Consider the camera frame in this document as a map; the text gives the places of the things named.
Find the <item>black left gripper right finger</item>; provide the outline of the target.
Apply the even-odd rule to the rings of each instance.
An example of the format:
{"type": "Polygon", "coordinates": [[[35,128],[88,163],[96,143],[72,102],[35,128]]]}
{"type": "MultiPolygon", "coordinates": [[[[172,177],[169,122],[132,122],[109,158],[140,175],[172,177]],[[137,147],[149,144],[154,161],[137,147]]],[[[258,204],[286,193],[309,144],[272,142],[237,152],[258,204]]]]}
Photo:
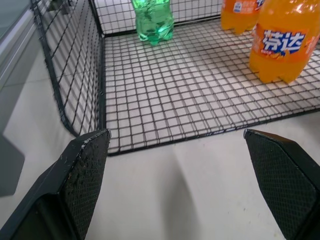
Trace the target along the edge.
{"type": "Polygon", "coordinates": [[[320,238],[320,166],[295,141],[243,133],[259,190],[287,240],[320,238]]]}

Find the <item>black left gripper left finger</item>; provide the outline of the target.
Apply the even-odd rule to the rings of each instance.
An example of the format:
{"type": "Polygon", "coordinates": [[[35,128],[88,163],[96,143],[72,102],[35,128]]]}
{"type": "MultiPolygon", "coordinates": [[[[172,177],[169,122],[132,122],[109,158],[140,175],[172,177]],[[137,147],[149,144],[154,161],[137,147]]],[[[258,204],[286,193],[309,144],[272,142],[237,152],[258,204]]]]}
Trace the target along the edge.
{"type": "Polygon", "coordinates": [[[0,230],[2,240],[83,240],[101,191],[111,133],[83,134],[31,186],[0,230]]]}

